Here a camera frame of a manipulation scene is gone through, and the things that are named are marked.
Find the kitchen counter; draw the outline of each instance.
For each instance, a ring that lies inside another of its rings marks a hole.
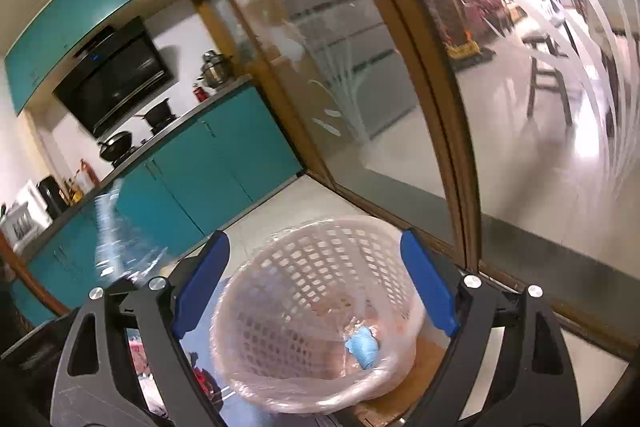
[[[176,118],[171,124],[162,129],[161,132],[156,134],[143,145],[139,146],[131,156],[114,168],[113,171],[111,171],[97,187],[91,190],[88,194],[85,194],[81,201],[71,206],[60,217],[55,219],[54,222],[38,237],[33,239],[33,241],[31,241],[20,253],[21,259],[25,261],[25,263],[28,263],[28,261],[33,258],[33,256],[36,255],[78,212],[80,212],[89,203],[92,203],[94,198],[102,194],[105,189],[107,189],[120,175],[131,170],[142,158],[146,157],[148,153],[158,148],[163,142],[171,137],[171,135],[178,132],[181,126],[188,123],[193,118],[196,118],[212,104],[225,98],[235,90],[240,89],[242,86],[250,84],[251,82],[251,75],[245,74],[225,86],[219,87],[207,100],[200,102],[189,112]]]

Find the black pot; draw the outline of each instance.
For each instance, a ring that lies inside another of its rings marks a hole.
[[[101,145],[100,158],[108,162],[114,162],[129,149],[131,149],[132,134],[129,131],[117,132],[106,142],[98,142]]]
[[[162,100],[162,102],[155,105],[142,115],[142,118],[144,118],[146,123],[151,127],[156,127],[165,121],[174,118],[174,114],[171,112],[171,108],[167,103],[168,100],[168,98]]]

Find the plastic laundry basket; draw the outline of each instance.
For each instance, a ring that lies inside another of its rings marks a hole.
[[[212,319],[214,365],[242,397],[274,412],[329,413],[381,396],[408,374],[424,307],[400,258],[401,232],[369,216],[274,236],[232,277]],[[344,341],[374,332],[371,369]]]

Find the bottle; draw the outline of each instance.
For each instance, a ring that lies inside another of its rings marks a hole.
[[[100,184],[100,178],[98,178],[97,174],[94,171],[94,168],[89,164],[89,162],[84,161],[84,159],[80,158],[80,170],[82,172],[86,172],[89,175],[94,187],[97,187]]]
[[[71,202],[73,204],[76,204],[78,203],[78,201],[82,200],[82,197],[84,197],[84,194],[82,193],[82,190],[80,190],[80,187],[76,185],[76,182],[73,181],[71,178],[68,179],[68,187],[69,187],[69,192],[71,194]]]
[[[76,171],[76,185],[87,194],[91,192],[91,190],[95,187],[94,181],[89,177],[89,173],[87,171]]]
[[[67,180],[62,180],[62,182],[63,182],[63,184],[65,184],[65,190],[63,190],[63,192],[66,192],[66,194],[65,194],[66,204],[71,206],[72,204],[74,204],[74,202],[72,201],[73,193],[71,192],[71,187],[70,187],[69,182]]]
[[[198,99],[198,102],[204,102],[209,98],[209,93],[202,86],[199,86],[197,82],[193,84],[193,94]]]

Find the metal screw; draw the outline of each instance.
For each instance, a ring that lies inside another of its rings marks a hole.
[[[104,290],[102,288],[100,288],[100,286],[96,286],[94,289],[92,289],[89,292],[89,298],[92,301],[95,301],[97,299],[101,299],[103,295],[104,295]]]
[[[149,288],[152,290],[161,290],[166,286],[166,279],[164,277],[154,277],[149,281]]]
[[[542,297],[542,288],[535,284],[529,286],[529,288],[527,288],[527,292],[529,292],[529,295],[532,297]]]
[[[477,275],[467,275],[464,279],[467,288],[479,288],[482,281]]]

